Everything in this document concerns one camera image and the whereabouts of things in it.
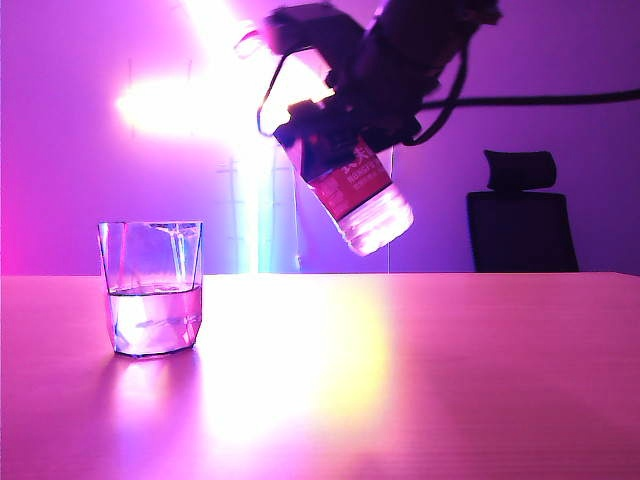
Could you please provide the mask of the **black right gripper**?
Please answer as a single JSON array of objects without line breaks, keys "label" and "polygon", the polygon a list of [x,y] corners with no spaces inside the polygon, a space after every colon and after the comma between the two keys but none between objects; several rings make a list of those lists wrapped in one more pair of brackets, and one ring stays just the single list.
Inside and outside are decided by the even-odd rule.
[{"label": "black right gripper", "polygon": [[420,144],[448,119],[450,109],[426,130],[416,115],[424,98],[455,57],[461,57],[450,95],[466,79],[471,27],[335,27],[327,31],[327,105],[301,101],[273,132],[300,176],[322,176],[355,159],[362,140],[379,153],[399,144]]}]

